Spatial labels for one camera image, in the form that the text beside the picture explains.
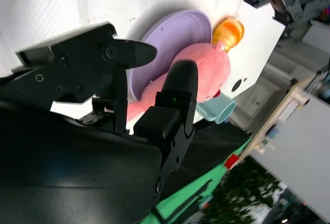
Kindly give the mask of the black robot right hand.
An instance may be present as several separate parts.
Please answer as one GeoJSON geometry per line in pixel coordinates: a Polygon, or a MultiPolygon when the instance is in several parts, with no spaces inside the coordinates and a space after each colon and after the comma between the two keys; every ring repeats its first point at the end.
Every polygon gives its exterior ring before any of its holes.
{"type": "Polygon", "coordinates": [[[197,64],[176,62],[130,135],[126,71],[155,47],[82,27],[18,52],[1,79],[1,223],[138,223],[194,136],[197,64]]]}

